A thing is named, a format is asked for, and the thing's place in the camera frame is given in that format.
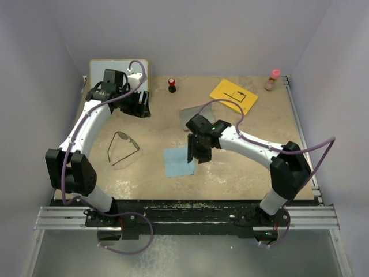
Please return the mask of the blue cleaning cloth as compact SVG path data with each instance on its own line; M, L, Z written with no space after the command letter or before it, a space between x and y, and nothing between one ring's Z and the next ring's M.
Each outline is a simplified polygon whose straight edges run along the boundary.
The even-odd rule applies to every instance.
M193 175L195 163L187 162L187 148L167 148L164 150L165 174L168 178Z

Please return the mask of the thin framed sunglasses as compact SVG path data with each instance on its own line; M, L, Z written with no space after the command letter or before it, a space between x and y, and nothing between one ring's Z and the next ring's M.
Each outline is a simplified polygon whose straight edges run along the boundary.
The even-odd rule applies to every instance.
M141 147L131 136L122 131L116 131L108 146L108 162L111 167L116 166L140 150Z

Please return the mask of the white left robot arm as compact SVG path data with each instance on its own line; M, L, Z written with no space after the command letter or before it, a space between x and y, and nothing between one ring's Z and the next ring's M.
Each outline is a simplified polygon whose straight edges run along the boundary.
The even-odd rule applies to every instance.
M88 160L93 143L105 121L118 108L139 99L138 89L146 81L145 72L129 74L106 69L103 80L86 95L83 111L65 141L45 155L51 185L62 193L64 205L67 194L87 202L99 210L99 221L105 226L117 223L119 213L112 208L113 198L97 185L97 174Z

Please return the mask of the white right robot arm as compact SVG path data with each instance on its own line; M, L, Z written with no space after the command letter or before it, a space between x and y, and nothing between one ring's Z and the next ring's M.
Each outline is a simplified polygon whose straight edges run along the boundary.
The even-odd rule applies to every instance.
M272 188L259 204L257 221L263 226L277 219L277 211L293 200L310 179L312 172L299 146L271 143L241 132L229 122L211 123L196 114L187 123L187 161L206 163L212 159L212 149L224 149L241 154L270 172Z

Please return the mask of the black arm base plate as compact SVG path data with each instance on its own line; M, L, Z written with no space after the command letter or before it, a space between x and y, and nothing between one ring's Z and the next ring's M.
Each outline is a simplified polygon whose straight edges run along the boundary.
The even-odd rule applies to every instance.
M275 241L291 221L286 209L268 215L255 200L115 200L113 210L104 215L77 201L68 207L81 208L86 226L97 228L104 240L154 234Z

